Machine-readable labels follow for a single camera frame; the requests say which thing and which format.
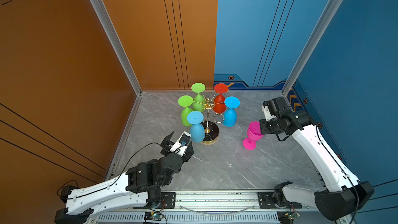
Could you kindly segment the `pink wine glass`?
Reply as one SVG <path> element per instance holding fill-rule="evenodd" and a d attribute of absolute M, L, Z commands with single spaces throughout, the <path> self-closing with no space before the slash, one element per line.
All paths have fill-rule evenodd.
<path fill-rule="evenodd" d="M 257 141 L 262 138 L 263 134 L 261 133 L 260 122 L 251 122 L 247 129 L 247 138 L 243 140 L 243 146 L 247 150 L 254 150 L 257 146 Z"/>

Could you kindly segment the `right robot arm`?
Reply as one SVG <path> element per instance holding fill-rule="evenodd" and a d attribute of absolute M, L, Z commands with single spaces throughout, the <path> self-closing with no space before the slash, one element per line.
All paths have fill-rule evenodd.
<path fill-rule="evenodd" d="M 284 97 L 262 104 L 263 135 L 285 134 L 304 149 L 323 180 L 323 187 L 309 188 L 286 181 L 274 188 L 273 203 L 279 208 L 300 203 L 315 207 L 328 220 L 355 217 L 374 194 L 368 181 L 360 181 L 339 159 L 321 135 L 315 120 L 305 110 L 293 111 Z"/>

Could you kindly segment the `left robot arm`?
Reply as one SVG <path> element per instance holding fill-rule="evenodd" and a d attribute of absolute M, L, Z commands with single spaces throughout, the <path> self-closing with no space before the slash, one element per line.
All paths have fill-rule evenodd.
<path fill-rule="evenodd" d="M 159 144 L 163 155 L 160 159 L 141 162 L 113 179 L 90 187 L 63 186 L 59 197 L 65 208 L 56 212 L 55 223 L 84 224 L 91 217 L 123 207 L 160 207 L 161 187 L 171 183 L 194 153 L 190 133 L 183 132 L 176 142 L 171 137 L 171 134 L 166 136 Z"/>

